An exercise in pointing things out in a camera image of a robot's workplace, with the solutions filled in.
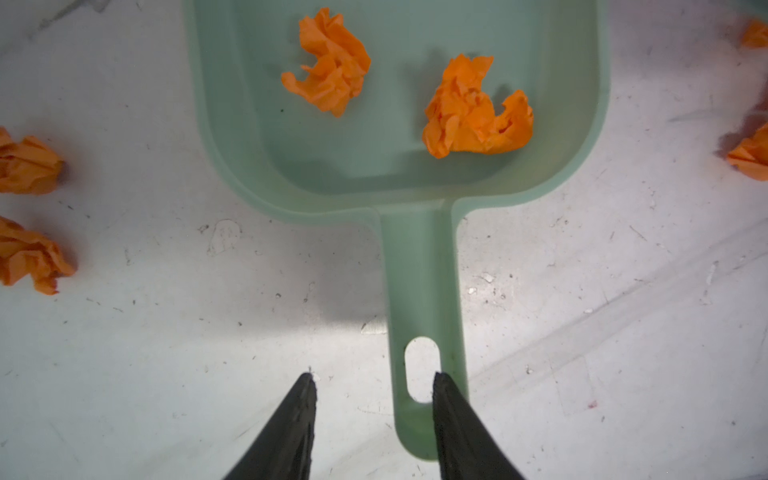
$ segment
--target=orange tissue paper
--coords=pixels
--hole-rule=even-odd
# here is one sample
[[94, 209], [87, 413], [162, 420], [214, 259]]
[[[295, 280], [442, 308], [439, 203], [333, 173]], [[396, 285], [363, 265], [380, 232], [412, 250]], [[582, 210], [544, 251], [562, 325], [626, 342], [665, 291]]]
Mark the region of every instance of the orange tissue paper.
[[0, 193], [49, 194], [63, 166], [64, 161], [36, 137], [16, 144], [0, 127]]
[[291, 72], [283, 73], [283, 86], [321, 111], [341, 117], [349, 100], [360, 95], [371, 58], [362, 42], [344, 27], [344, 17], [331, 18], [330, 8], [321, 8], [315, 18], [304, 17], [299, 30], [301, 46], [317, 57], [317, 63], [301, 66], [308, 73], [304, 81]]
[[56, 243], [43, 234], [0, 217], [0, 281], [11, 286], [26, 274], [35, 281], [35, 290], [55, 295], [56, 279], [74, 274]]
[[481, 90], [493, 57], [469, 60], [459, 55], [442, 74], [435, 97], [424, 110], [429, 122], [422, 140], [429, 153], [443, 158], [451, 151], [501, 154], [525, 146], [533, 135], [533, 110], [518, 90], [495, 115], [491, 98]]
[[768, 47], [768, 25], [752, 20], [741, 38], [741, 45], [747, 48]]
[[768, 181], [768, 124], [750, 138], [745, 138], [726, 156], [731, 165], [755, 180]]

